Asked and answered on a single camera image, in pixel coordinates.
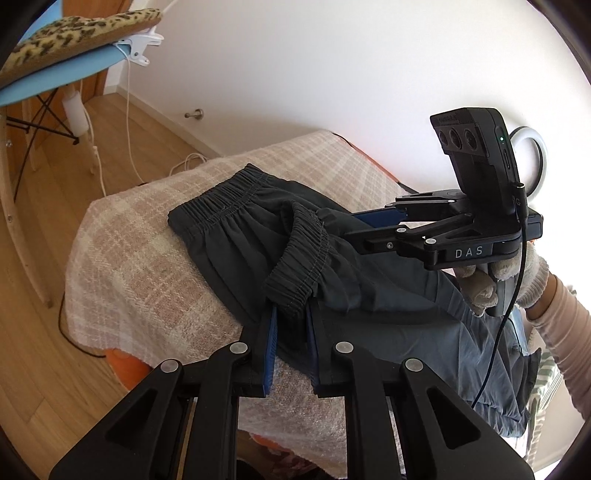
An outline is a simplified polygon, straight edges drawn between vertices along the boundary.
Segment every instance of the pink sleeve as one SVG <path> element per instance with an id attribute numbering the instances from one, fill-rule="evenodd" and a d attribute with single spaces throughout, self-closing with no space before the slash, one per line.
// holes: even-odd
<path id="1" fill-rule="evenodd" d="M 548 310 L 531 321 L 564 375 L 574 407 L 591 416 L 591 317 L 559 278 Z"/>

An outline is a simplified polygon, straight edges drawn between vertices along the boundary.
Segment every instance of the beige glove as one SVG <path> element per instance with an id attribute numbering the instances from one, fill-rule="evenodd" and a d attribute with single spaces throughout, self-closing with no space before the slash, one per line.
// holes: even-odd
<path id="1" fill-rule="evenodd" d="M 492 274 L 499 280 L 508 280 L 519 273 L 521 263 L 521 249 L 516 257 L 501 260 L 489 265 Z M 478 270 L 475 265 L 453 269 L 462 294 L 470 308 L 477 316 L 482 316 L 488 307 L 498 302 L 495 282 Z M 517 303 L 523 308 L 529 308 L 542 296 L 548 282 L 548 264 L 539 256 L 532 243 L 527 244 L 525 257 L 525 272 L 519 289 Z"/>

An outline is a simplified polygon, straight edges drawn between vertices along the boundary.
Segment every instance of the dark gray pants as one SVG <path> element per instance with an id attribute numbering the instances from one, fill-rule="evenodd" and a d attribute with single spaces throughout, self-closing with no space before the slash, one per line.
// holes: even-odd
<path id="1" fill-rule="evenodd" d="M 367 225 L 320 193 L 248 165 L 168 222 L 239 322 L 257 323 L 266 301 L 278 306 L 278 354 L 300 371 L 309 371 L 304 309 L 315 297 L 334 342 L 397 363 L 420 358 L 467 402 L 480 389 L 500 319 L 475 317 L 445 273 L 415 259 L 359 255 L 341 237 Z M 525 430 L 538 363 L 509 324 L 476 406 L 503 436 Z"/>

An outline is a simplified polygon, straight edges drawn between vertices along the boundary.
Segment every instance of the white clip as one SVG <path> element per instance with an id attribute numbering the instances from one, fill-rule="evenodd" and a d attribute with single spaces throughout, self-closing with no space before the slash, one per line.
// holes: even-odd
<path id="1" fill-rule="evenodd" d="M 143 32 L 134 33 L 129 37 L 122 38 L 117 45 L 129 45 L 131 46 L 131 52 L 129 53 L 130 61 L 147 67 L 150 61 L 144 56 L 144 50 L 148 45 L 159 46 L 164 37 L 155 32 L 155 29 L 144 30 Z"/>

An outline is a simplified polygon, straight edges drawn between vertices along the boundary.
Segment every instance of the plaid blanket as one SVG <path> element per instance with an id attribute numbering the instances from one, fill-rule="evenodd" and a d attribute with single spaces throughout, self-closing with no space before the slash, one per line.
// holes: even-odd
<path id="1" fill-rule="evenodd" d="M 405 194 L 368 157 L 320 131 L 97 200 L 86 212 L 66 272 L 67 322 L 76 341 L 118 348 L 156 366 L 167 358 L 203 360 L 238 340 L 241 326 L 193 265 L 167 215 L 247 163 L 297 180 L 351 212 L 383 207 Z M 269 398 L 241 399 L 239 427 L 332 476 L 346 476 L 342 399 L 318 399 L 309 379 L 280 359 Z"/>

